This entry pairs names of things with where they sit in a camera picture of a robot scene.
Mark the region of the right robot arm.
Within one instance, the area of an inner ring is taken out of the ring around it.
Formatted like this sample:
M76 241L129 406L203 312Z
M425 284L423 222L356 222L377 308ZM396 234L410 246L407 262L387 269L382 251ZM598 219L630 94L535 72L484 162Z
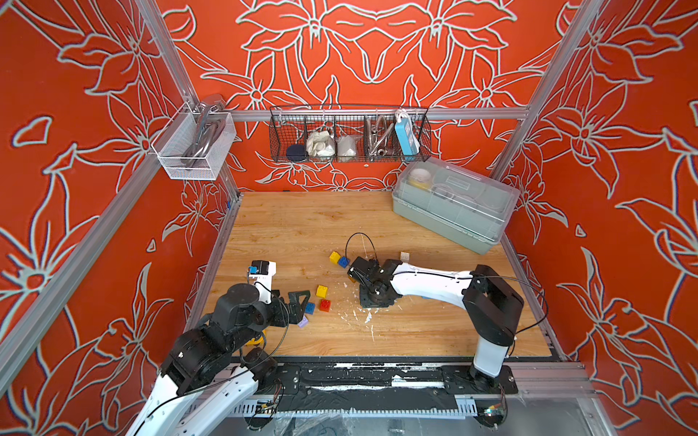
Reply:
M418 296L465 310L478 334L470 377L484 383L500 375L525 301L490 266L447 272L395 259L378 263L358 257L347 275L359 284L364 307L386 308L402 297Z

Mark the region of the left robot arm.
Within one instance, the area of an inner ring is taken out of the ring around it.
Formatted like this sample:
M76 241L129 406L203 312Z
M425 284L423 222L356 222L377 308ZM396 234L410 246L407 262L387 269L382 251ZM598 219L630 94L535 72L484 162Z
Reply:
M287 298L256 282L232 286L191 330L174 342L147 403L129 429L131 435L208 435L232 412L252 420L274 418L288 383L272 352L250 341L265 339L265 329L288 329L305 317L308 291Z

